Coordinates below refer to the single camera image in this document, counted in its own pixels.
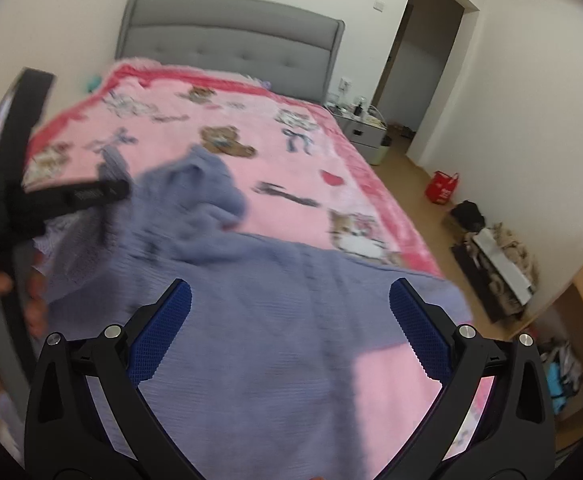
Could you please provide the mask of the red shopping bag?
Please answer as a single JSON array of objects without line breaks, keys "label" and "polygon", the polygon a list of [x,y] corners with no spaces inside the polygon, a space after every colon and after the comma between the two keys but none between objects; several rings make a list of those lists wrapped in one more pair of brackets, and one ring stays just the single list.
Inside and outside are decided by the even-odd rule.
[{"label": "red shopping bag", "polygon": [[425,190],[429,202],[436,205],[447,205],[459,184],[459,174],[446,174],[437,170]]}]

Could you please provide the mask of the wooden shelf unit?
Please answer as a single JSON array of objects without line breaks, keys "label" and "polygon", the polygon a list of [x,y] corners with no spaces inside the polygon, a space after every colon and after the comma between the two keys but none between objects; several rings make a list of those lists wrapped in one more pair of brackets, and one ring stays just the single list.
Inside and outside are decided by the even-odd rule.
[{"label": "wooden shelf unit", "polygon": [[[557,296],[539,312],[515,324],[511,335],[530,334],[538,344],[566,341],[583,371],[583,266]],[[556,449],[567,450],[583,437],[583,385],[555,416]]]}]

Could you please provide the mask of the dark box with clutter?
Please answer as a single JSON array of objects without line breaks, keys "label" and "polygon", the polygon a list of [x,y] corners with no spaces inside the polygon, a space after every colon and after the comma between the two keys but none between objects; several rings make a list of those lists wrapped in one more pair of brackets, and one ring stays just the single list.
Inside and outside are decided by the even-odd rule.
[{"label": "dark box with clutter", "polygon": [[503,223],[485,226],[466,233],[451,252],[492,323],[523,318],[537,291],[540,271],[514,231]]}]

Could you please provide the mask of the white bedside table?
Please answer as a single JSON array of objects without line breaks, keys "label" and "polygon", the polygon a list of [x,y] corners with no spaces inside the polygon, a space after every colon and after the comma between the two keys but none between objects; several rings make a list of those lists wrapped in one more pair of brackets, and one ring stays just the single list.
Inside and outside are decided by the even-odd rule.
[{"label": "white bedside table", "polygon": [[328,104],[327,109],[334,116],[340,130],[353,144],[379,148],[387,133],[387,127],[380,119],[368,114],[354,115],[345,107]]}]

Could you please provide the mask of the black bag on floor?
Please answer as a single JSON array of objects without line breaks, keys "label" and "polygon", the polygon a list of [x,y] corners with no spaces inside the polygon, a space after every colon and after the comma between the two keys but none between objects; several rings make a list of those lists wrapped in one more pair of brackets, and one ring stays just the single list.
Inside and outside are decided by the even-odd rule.
[{"label": "black bag on floor", "polygon": [[470,200],[457,204],[451,211],[450,216],[457,224],[467,232],[480,232],[485,229],[485,216],[480,212],[478,206]]}]

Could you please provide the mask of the pink cartoon fleece blanket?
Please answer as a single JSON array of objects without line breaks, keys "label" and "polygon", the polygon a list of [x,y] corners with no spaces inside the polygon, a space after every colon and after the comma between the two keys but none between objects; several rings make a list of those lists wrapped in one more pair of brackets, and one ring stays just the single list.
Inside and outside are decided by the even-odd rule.
[{"label": "pink cartoon fleece blanket", "polygon": [[[236,231],[442,278],[413,223],[323,107],[232,73],[128,58],[32,140],[27,188],[110,170],[132,178],[199,146],[229,168],[247,210]],[[354,404],[367,475],[406,444],[441,390],[405,340],[363,354]]]}]

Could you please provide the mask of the grey upholstered headboard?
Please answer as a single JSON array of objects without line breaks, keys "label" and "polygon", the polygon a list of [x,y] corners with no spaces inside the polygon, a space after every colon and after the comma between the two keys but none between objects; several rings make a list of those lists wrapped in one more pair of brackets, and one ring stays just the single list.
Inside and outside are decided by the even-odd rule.
[{"label": "grey upholstered headboard", "polygon": [[326,101],[346,24],[264,0],[128,0],[115,58],[222,70]]}]

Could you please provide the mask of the lavender knit sweater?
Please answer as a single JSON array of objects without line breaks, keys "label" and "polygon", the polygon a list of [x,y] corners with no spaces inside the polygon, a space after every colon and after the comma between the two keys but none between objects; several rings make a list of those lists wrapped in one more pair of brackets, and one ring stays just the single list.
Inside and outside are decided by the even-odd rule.
[{"label": "lavender knit sweater", "polygon": [[363,479],[354,367],[405,341],[391,284],[457,322],[469,307],[442,278],[237,232],[246,210],[226,164],[195,146],[128,200],[52,221],[38,241],[49,329],[93,337],[180,278],[192,310],[141,390],[183,454],[209,479]]}]

